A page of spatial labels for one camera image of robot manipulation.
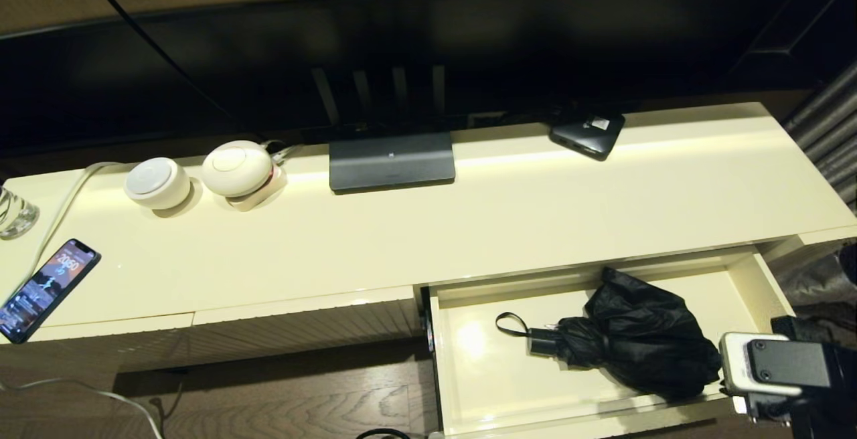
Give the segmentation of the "black umbrella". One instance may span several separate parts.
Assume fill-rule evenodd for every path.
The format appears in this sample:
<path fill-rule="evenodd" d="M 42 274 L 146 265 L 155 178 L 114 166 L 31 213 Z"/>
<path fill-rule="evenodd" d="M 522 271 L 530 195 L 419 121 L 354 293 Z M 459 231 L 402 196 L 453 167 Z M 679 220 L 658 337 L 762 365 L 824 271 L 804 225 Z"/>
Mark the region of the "black umbrella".
<path fill-rule="evenodd" d="M 619 384 L 670 402 L 703 393 L 719 380 L 722 359 L 685 300 L 606 266 L 582 317 L 553 327 L 501 332 L 526 339 L 529 354 L 570 369 L 602 369 Z"/>

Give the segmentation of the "cream drawer with dark handle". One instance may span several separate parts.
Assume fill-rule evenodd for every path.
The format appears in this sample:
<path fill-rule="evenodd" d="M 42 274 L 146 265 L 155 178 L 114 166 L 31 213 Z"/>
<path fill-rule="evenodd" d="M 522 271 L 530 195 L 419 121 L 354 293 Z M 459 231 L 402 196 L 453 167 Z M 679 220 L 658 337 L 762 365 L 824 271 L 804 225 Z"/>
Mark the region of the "cream drawer with dark handle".
<path fill-rule="evenodd" d="M 442 429 L 447 439 L 600 439 L 695 426 L 730 414 L 715 385 L 669 404 L 633 392 L 600 371 L 567 371 L 526 353 L 499 332 L 515 312 L 530 325 L 580 316 L 601 268 L 612 266 L 686 300 L 707 339 L 765 333 L 792 311 L 775 272 L 848 243 L 832 230 L 761 244 L 679 247 L 664 239 L 628 244 L 512 239 L 466 245 L 429 272 L 432 338 Z"/>

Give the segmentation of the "cream ribbed cabinet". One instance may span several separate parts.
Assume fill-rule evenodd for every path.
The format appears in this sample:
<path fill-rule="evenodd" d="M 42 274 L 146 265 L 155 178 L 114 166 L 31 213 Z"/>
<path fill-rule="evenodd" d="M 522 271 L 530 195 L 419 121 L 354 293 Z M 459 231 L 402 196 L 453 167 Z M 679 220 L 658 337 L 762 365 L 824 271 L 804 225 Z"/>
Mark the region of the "cream ribbed cabinet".
<path fill-rule="evenodd" d="M 544 125 L 453 133 L 449 185 L 334 194 L 325 145 L 293 153 L 287 186 L 238 212 L 201 182 L 199 157 L 181 159 L 193 194 L 154 213 L 123 190 L 129 165 L 92 174 L 45 252 L 34 255 L 79 170 L 19 177 L 36 204 L 33 229 L 0 240 L 0 304 L 66 240 L 102 259 L 41 327 L 196 314 L 355 290 L 431 284 L 466 245 L 512 239 L 679 247 L 761 244 L 832 230 L 857 217 L 759 103 L 629 114 L 606 161 L 548 139 Z M 1 368 L 80 369 L 22 353 L 0 336 Z"/>

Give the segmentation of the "black set-top box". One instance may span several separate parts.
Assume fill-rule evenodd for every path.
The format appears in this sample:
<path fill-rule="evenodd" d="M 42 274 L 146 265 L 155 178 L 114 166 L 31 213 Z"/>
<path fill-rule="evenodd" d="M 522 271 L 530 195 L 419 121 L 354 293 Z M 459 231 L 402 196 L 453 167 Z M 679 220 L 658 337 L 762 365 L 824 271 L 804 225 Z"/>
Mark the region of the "black set-top box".
<path fill-rule="evenodd" d="M 548 137 L 557 145 L 596 161 L 606 161 L 624 126 L 622 114 L 575 112 L 555 122 Z"/>

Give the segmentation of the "black flat screen television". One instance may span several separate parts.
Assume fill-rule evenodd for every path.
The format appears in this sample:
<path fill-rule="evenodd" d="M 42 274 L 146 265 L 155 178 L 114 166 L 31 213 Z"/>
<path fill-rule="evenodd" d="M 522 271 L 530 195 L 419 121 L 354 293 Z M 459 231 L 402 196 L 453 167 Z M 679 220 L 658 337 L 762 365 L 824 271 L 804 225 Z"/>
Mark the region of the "black flat screen television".
<path fill-rule="evenodd" d="M 787 0 L 308 0 L 0 37 L 0 157 L 241 131 L 808 88 Z"/>

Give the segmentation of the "wide cream ribbed cabinet door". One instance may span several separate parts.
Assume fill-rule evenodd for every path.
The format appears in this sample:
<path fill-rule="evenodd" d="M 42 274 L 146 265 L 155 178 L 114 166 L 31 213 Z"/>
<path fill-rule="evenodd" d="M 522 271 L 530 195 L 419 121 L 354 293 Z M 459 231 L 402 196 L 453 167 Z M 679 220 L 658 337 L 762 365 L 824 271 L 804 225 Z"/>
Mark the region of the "wide cream ribbed cabinet door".
<path fill-rule="evenodd" d="M 401 286 L 200 311 L 185 351 L 216 363 L 410 338 L 423 332 L 420 308 Z"/>

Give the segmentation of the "cream device dock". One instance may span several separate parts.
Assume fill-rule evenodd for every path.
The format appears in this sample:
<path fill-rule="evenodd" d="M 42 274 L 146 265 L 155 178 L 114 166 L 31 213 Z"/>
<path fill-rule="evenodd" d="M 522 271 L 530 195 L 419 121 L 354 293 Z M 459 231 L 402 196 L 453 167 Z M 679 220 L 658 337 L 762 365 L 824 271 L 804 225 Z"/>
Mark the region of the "cream device dock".
<path fill-rule="evenodd" d="M 249 212 L 275 198 L 285 186 L 287 186 L 287 175 L 281 167 L 274 164 L 263 186 L 247 195 L 227 197 L 226 203 L 238 212 Z"/>

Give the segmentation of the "white dome shaped device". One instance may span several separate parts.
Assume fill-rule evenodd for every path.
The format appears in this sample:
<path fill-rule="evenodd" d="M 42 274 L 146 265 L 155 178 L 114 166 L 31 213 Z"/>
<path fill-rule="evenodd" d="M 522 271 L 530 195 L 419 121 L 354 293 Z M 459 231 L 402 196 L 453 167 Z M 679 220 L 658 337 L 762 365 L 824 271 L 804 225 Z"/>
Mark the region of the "white dome shaped device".
<path fill-rule="evenodd" d="M 212 150 L 202 163 L 202 183 L 216 195 L 252 194 L 272 177 L 275 162 L 259 143 L 229 141 Z"/>

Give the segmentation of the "narrow cream ribbed cabinet door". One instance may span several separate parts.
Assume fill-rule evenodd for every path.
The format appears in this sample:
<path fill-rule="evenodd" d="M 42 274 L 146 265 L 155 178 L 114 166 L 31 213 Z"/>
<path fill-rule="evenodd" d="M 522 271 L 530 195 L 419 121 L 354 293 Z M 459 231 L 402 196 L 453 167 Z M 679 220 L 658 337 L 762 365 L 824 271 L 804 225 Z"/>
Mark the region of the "narrow cream ribbed cabinet door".
<path fill-rule="evenodd" d="M 41 327 L 18 349 L 30 357 L 112 369 L 168 359 L 195 314 Z"/>

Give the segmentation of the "small white round speaker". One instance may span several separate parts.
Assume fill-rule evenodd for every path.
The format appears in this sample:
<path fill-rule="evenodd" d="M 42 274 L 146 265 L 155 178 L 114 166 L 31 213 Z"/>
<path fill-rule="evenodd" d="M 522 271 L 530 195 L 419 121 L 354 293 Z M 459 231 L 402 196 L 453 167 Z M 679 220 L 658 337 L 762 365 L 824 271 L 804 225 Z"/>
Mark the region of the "small white round speaker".
<path fill-rule="evenodd" d="M 147 159 L 127 174 L 125 194 L 142 207 L 166 210 L 177 207 L 190 196 L 191 179 L 173 159 Z"/>

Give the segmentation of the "black smartphone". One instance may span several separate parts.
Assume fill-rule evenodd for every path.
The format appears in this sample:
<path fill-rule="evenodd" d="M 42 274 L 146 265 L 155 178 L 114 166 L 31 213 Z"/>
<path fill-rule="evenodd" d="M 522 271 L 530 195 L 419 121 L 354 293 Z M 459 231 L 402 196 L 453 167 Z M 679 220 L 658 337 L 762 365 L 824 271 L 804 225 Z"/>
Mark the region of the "black smartphone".
<path fill-rule="evenodd" d="M 62 244 L 0 307 L 0 335 L 16 345 L 27 342 L 100 259 L 77 239 Z"/>

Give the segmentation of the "clear drinking glass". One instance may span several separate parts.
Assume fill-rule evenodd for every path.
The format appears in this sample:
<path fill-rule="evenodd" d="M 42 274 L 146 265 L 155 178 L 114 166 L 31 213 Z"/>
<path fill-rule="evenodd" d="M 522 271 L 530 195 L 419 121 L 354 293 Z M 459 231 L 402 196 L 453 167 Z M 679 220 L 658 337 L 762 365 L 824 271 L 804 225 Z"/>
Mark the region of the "clear drinking glass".
<path fill-rule="evenodd" d="M 39 207 L 0 187 L 0 240 L 8 241 L 27 234 L 39 217 Z"/>

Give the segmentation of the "dark wooden wall frame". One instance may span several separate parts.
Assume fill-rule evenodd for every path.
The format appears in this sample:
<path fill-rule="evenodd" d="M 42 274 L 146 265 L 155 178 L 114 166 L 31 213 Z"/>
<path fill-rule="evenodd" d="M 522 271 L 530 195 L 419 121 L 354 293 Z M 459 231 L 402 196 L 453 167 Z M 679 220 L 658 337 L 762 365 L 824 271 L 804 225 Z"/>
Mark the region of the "dark wooden wall frame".
<path fill-rule="evenodd" d="M 857 60 L 857 0 L 788 0 L 720 79 L 722 90 L 815 89 Z"/>

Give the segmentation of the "grey television base plate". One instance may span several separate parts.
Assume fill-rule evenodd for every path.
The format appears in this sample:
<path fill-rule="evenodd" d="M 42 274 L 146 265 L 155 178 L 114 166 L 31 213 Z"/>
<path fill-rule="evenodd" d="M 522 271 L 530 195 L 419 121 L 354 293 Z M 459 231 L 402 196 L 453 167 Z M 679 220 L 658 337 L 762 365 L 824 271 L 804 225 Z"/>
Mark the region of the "grey television base plate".
<path fill-rule="evenodd" d="M 449 133 L 398 135 L 329 144 L 336 194 L 450 183 L 456 178 Z"/>

